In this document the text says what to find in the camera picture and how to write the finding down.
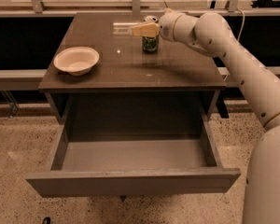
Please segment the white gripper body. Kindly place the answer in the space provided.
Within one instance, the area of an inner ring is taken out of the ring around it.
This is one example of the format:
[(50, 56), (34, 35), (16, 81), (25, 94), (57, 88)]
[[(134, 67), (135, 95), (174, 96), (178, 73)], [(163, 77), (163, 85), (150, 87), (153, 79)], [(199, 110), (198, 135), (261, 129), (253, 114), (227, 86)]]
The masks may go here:
[(174, 28), (177, 19), (181, 16), (179, 12), (167, 12), (159, 19), (160, 36), (168, 41), (175, 42)]

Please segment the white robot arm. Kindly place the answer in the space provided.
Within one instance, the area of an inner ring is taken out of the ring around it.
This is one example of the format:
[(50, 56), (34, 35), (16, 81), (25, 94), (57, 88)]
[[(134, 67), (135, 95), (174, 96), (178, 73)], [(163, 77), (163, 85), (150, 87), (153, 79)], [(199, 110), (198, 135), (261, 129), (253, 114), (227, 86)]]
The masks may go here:
[(280, 78), (240, 44), (215, 12), (196, 18), (167, 8), (158, 22), (132, 25), (129, 34), (159, 35), (224, 63), (265, 128), (247, 168), (242, 224), (280, 224)]

